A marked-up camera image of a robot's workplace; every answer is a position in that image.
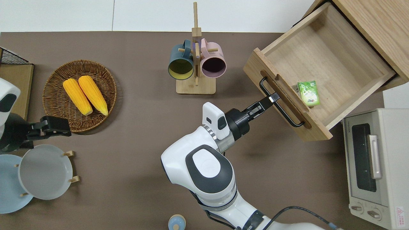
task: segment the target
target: wicker basket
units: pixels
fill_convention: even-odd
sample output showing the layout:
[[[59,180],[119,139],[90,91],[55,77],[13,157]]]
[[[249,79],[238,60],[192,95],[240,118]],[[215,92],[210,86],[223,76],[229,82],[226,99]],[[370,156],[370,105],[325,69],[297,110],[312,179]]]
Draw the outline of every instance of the wicker basket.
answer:
[[[88,75],[94,80],[108,106],[108,116],[117,99],[117,86],[112,74],[103,65],[89,60],[68,62],[51,74],[43,91],[43,106],[49,116],[61,117],[68,120],[71,131],[84,132],[97,127],[108,116],[104,116],[94,107],[93,112],[84,116],[77,109],[63,88],[63,82],[68,78],[78,80]]]

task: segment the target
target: warning label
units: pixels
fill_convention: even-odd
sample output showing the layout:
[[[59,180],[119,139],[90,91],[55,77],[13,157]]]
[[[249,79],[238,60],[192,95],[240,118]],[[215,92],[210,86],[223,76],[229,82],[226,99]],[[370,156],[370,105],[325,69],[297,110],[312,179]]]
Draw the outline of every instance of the warning label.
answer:
[[[396,221],[399,227],[405,226],[405,212],[403,207],[396,207]]]

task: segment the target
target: white plate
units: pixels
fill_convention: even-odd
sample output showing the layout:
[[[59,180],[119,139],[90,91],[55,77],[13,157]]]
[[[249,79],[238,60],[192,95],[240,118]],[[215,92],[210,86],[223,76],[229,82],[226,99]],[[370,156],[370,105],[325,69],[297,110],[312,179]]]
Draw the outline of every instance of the white plate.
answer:
[[[18,168],[18,179],[27,193],[51,200],[70,187],[72,165],[64,152],[49,144],[40,144],[26,152]]]
[[[18,181],[18,168],[21,157],[16,155],[0,155],[0,214],[15,212],[26,206],[32,195],[21,197],[25,190]]]

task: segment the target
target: brown table surface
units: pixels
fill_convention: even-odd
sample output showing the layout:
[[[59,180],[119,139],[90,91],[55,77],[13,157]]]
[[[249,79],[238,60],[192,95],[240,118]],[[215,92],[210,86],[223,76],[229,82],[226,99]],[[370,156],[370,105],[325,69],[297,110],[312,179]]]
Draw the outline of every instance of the brown table surface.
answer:
[[[227,71],[217,79],[215,95],[179,95],[167,73],[169,53],[190,38],[183,32],[30,32],[1,33],[0,46],[35,64],[29,122],[45,115],[42,92],[62,64],[89,59],[106,66],[118,82],[113,113],[83,135],[54,137],[38,144],[74,150],[74,171],[81,181],[50,201],[34,198],[26,207],[0,215],[0,229],[167,229],[173,214],[182,214],[187,229],[228,229],[209,220],[190,192],[171,184],[161,167],[162,152],[193,132],[210,101],[222,111],[245,109],[262,94],[243,72],[251,51],[266,47],[280,34],[203,33],[219,43]],[[383,107],[382,94],[370,96],[355,111]],[[382,229],[353,216],[342,125],[328,141],[303,143],[270,109],[250,123],[250,132],[228,150],[241,195],[269,217],[280,209],[308,208],[344,229]],[[320,220],[290,210],[282,223]]]

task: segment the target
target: mug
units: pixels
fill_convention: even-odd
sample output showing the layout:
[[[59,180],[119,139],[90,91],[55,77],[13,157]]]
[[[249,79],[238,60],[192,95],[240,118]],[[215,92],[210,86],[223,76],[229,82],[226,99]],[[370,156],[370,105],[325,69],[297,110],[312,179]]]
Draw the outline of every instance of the mug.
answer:
[[[168,72],[174,79],[186,80],[193,75],[193,56],[190,50],[191,41],[187,39],[183,44],[175,45],[172,48]]]
[[[217,48],[217,51],[209,52],[208,49]],[[200,51],[203,58],[200,61],[200,68],[203,75],[211,78],[222,76],[226,72],[226,62],[223,56],[222,48],[215,42],[207,42],[202,38]]]

